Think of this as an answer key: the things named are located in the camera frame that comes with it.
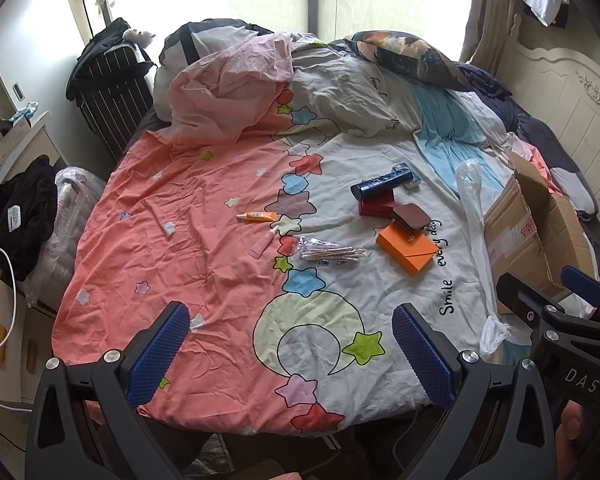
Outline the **person's right hand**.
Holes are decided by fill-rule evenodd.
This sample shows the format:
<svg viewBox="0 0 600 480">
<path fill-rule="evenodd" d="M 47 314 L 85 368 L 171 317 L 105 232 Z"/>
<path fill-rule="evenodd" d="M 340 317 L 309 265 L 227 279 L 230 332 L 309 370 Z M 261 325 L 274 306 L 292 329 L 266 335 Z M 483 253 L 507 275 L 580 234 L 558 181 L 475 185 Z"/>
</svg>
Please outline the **person's right hand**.
<svg viewBox="0 0 600 480">
<path fill-rule="evenodd" d="M 582 406 L 576 402 L 569 401 L 562 411 L 560 424 L 555 434 L 556 474 L 558 480 L 567 478 L 579 461 L 580 453 L 577 450 L 576 442 L 580 436 L 583 421 Z"/>
</svg>

